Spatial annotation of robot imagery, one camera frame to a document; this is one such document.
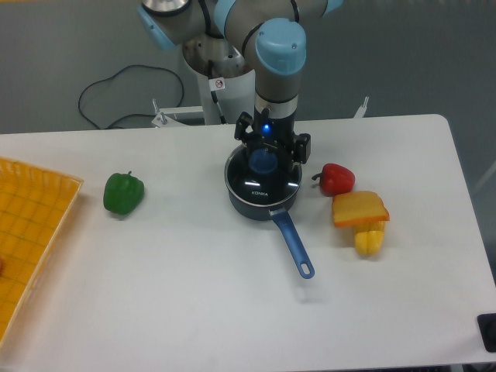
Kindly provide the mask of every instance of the orange plastic basket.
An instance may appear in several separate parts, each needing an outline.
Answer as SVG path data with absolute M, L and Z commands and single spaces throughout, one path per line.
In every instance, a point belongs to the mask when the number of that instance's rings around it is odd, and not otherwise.
M 82 183 L 0 157 L 0 346 Z

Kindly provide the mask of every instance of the black object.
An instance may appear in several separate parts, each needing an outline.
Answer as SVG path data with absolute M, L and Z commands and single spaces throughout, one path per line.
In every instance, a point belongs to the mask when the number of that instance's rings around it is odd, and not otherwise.
M 130 64 L 129 66 L 124 67 L 122 70 L 117 71 L 111 77 L 107 77 L 106 79 L 99 80 L 99 81 L 96 81 L 94 83 L 91 83 L 79 95 L 79 99 L 77 100 L 77 110 L 79 110 L 79 113 L 81 114 L 81 116 L 83 118 L 85 118 L 88 122 L 90 122 L 96 129 L 123 129 L 121 126 L 117 126 L 116 124 L 119 123 L 119 122 L 121 122 L 124 119 L 134 118 L 134 117 L 154 118 L 156 116 L 156 115 L 151 115 L 151 114 L 129 114 L 129 115 L 123 116 L 122 118 L 118 118 L 117 120 L 114 120 L 112 123 L 110 123 L 106 127 L 101 127 L 96 122 L 94 122 L 91 119 L 89 119 L 83 113 L 82 100 L 83 100 L 84 93 L 86 93 L 86 91 L 89 88 L 93 87 L 94 85 L 97 85 L 97 84 L 106 82 L 106 81 L 112 81 L 113 79 L 117 78 L 120 74 L 122 74 L 123 72 L 125 72 L 125 71 L 127 71 L 127 70 L 129 70 L 131 68 L 144 68 L 144 69 L 155 70 L 155 71 L 165 71 L 168 74 L 174 75 L 176 77 L 177 81 L 179 82 L 179 84 L 181 85 L 181 97 L 179 98 L 179 102 L 176 105 L 176 107 L 181 106 L 181 104 L 183 103 L 183 99 L 184 99 L 184 84 L 183 84 L 183 81 L 181 80 L 181 78 L 179 77 L 178 74 L 176 74 L 172 70 L 169 70 L 168 68 L 164 68 L 164 67 L 146 66 L 144 64 Z
M 482 314 L 477 317 L 484 347 L 489 353 L 496 353 L 496 314 Z
M 286 240 L 300 275 L 309 279 L 315 271 L 288 213 L 301 183 L 301 165 L 288 171 L 275 152 L 267 148 L 249 151 L 238 146 L 224 170 L 229 199 L 240 214 L 257 221 L 272 219 Z

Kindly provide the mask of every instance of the white table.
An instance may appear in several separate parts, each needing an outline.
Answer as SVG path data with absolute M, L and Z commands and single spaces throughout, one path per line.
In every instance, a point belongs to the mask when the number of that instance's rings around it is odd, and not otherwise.
M 299 122 L 312 155 L 291 215 L 314 267 L 302 279 L 272 222 L 230 205 L 233 126 L 0 136 L 0 155 L 85 179 L 0 369 L 287 371 L 494 360 L 476 317 L 496 290 L 453 140 L 437 115 Z M 374 259 L 331 224 L 311 180 L 356 175 L 391 214 Z M 102 205 L 114 172 L 146 197 Z

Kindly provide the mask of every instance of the blue handle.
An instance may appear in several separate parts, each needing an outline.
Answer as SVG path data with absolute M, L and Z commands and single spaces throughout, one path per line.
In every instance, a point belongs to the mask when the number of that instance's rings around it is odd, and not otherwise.
M 315 275 L 312 262 L 308 257 L 307 251 L 301 242 L 300 236 L 296 231 L 295 224 L 291 220 L 288 211 L 285 208 L 280 208 L 276 211 L 270 211 L 270 217 L 275 222 L 282 233 L 289 251 L 293 256 L 294 263 L 304 279 L 310 279 Z

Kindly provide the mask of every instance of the cable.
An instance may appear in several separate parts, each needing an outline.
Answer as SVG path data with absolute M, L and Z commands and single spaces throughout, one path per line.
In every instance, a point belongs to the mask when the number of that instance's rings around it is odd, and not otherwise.
M 173 72 L 172 70 L 169 70 L 168 68 L 165 68 L 165 67 L 154 67 L 154 66 L 146 66 L 144 64 L 130 64 L 129 66 L 126 66 L 124 67 L 122 70 L 116 72 L 115 74 L 113 74 L 111 77 L 107 77 L 106 79 L 103 79 L 103 80 L 99 80 L 99 81 L 96 81 L 92 84 L 90 84 L 89 86 L 87 86 L 81 93 L 81 95 L 79 96 L 79 99 L 77 100 L 77 109 L 79 110 L 79 113 L 81 114 L 81 116 L 83 118 L 85 118 L 90 124 L 92 124 L 96 129 L 124 129 L 123 127 L 121 126 L 117 126 L 116 124 L 124 119 L 128 119 L 128 118 L 133 118 L 133 117 L 146 117 L 146 118 L 154 118 L 155 115 L 151 115 L 151 114 L 129 114 L 129 115 L 126 115 L 126 116 L 123 116 L 122 118 L 118 118 L 117 120 L 115 120 L 114 122 L 110 123 L 108 126 L 106 126 L 105 128 L 102 128 L 100 127 L 96 122 L 94 122 L 93 120 L 89 119 L 84 113 L 83 113 L 83 110 L 81 108 L 81 101 L 83 99 L 83 95 L 84 93 L 86 93 L 86 91 L 93 87 L 94 85 L 96 84 L 100 84 L 100 83 L 104 83 L 106 81 L 110 81 L 110 80 L 113 80 L 115 78 L 117 78 L 120 74 L 122 74 L 124 71 L 130 69 L 130 68 L 134 68 L 134 67 L 138 67 L 138 68 L 146 68 L 146 69 L 150 69 L 150 70 L 158 70 L 158 71 L 165 71 L 165 72 L 168 72 L 169 74 L 173 74 L 177 80 L 179 81 L 179 84 L 181 85 L 181 98 L 179 99 L 179 102 L 178 104 L 176 105 L 176 107 L 179 107 L 181 106 L 181 104 L 183 103 L 183 100 L 184 100 L 184 84 L 183 84 L 183 81 L 181 80 L 181 78 L 179 77 L 178 74 L 176 74 L 175 72 Z

